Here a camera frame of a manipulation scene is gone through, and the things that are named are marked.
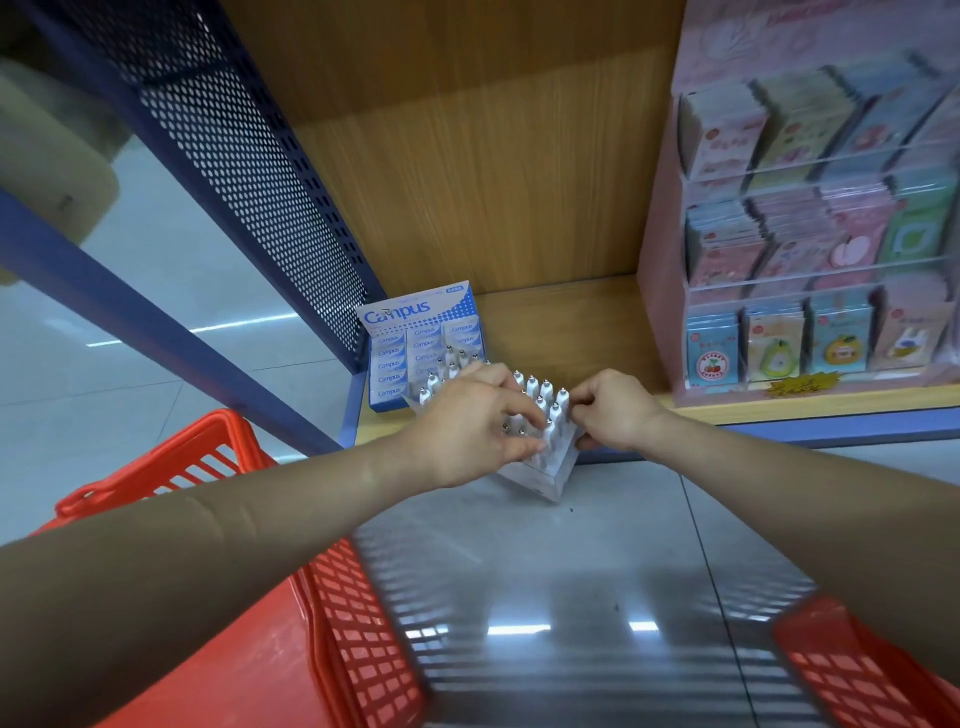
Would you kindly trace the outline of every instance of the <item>perforated metal panel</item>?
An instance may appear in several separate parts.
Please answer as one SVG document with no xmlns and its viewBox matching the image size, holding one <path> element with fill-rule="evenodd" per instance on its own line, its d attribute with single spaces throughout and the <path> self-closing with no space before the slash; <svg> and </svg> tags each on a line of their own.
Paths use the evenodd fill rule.
<svg viewBox="0 0 960 728">
<path fill-rule="evenodd" d="M 286 278 L 267 271 L 268 279 L 295 308 L 298 297 L 306 300 L 359 362 L 364 330 L 353 308 L 382 298 L 382 289 L 219 6 L 43 5 L 65 16 L 113 66 Z M 299 313 L 307 318 L 302 306 Z"/>
</svg>

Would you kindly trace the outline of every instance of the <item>yellow label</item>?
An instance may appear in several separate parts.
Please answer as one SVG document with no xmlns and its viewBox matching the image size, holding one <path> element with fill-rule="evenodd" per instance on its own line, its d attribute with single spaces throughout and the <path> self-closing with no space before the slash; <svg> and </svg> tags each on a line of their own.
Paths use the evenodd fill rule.
<svg viewBox="0 0 960 728">
<path fill-rule="evenodd" d="M 817 392 L 826 392 L 833 389 L 840 381 L 839 372 L 817 372 L 815 375 L 788 376 L 770 382 L 767 388 L 767 397 L 793 397 L 795 395 L 812 395 Z"/>
</svg>

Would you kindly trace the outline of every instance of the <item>finger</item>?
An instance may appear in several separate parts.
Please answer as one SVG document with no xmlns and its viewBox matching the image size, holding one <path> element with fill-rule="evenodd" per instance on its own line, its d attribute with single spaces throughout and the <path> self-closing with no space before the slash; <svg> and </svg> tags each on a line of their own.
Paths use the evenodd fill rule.
<svg viewBox="0 0 960 728">
<path fill-rule="evenodd" d="M 500 398 L 500 408 L 503 413 L 508 415 L 523 415 L 527 418 L 527 422 L 537 429 L 546 427 L 546 417 L 540 412 L 537 403 L 522 392 L 504 390 Z"/>
<path fill-rule="evenodd" d="M 510 368 L 503 363 L 484 364 L 478 372 L 473 374 L 473 378 L 478 381 L 485 381 L 494 387 L 503 387 L 504 389 L 512 389 L 517 392 L 520 391 L 520 386 L 516 383 Z"/>
<path fill-rule="evenodd" d="M 578 404 L 570 410 L 570 420 L 575 424 L 579 425 L 583 429 L 589 429 L 587 427 L 587 420 L 590 417 L 590 405 L 589 404 Z"/>
<path fill-rule="evenodd" d="M 607 370 L 597 372 L 595 375 L 584 379 L 577 386 L 570 390 L 570 404 L 589 404 L 597 393 L 601 380 L 604 378 Z"/>
<path fill-rule="evenodd" d="M 515 463 L 543 452 L 545 443 L 536 437 L 508 437 L 503 442 L 503 462 Z"/>
<path fill-rule="evenodd" d="M 592 450 L 602 447 L 603 444 L 594 440 L 592 435 L 583 435 L 579 440 L 577 440 L 578 450 Z"/>
<path fill-rule="evenodd" d="M 470 362 L 470 363 L 467 364 L 467 366 L 460 372 L 460 376 L 469 376 L 469 377 L 472 377 L 472 378 L 476 378 L 477 372 L 480 372 L 481 370 L 485 369 L 486 366 L 487 366 L 487 365 L 484 364 L 482 361 L 473 361 L 473 362 Z"/>
</svg>

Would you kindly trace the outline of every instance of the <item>pear illustration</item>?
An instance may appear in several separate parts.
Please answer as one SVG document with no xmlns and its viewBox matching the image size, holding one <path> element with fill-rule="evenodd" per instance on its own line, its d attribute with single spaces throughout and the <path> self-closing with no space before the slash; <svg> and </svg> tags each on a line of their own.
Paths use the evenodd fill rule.
<svg viewBox="0 0 960 728">
<path fill-rule="evenodd" d="M 760 360 L 760 370 L 771 379 L 780 379 L 790 376 L 797 368 L 797 355 L 790 349 L 790 342 L 785 339 L 775 339 L 767 345 L 763 358 Z"/>
</svg>

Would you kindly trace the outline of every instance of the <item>store shelf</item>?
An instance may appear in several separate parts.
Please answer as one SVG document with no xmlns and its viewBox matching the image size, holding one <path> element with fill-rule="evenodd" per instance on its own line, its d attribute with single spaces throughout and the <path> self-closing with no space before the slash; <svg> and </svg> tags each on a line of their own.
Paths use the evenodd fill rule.
<svg viewBox="0 0 960 728">
<path fill-rule="evenodd" d="M 640 379 L 664 404 L 672 397 L 633 276 L 585 280 L 477 297 L 491 358 L 562 386 L 612 367 Z M 960 406 L 960 383 L 684 407 L 714 425 L 763 423 Z M 409 409 L 376 414 L 364 394 L 358 445 L 395 432 Z"/>
<path fill-rule="evenodd" d="M 617 276 L 478 296 L 490 359 L 571 387 L 611 367 L 666 393 L 636 278 Z"/>
</svg>

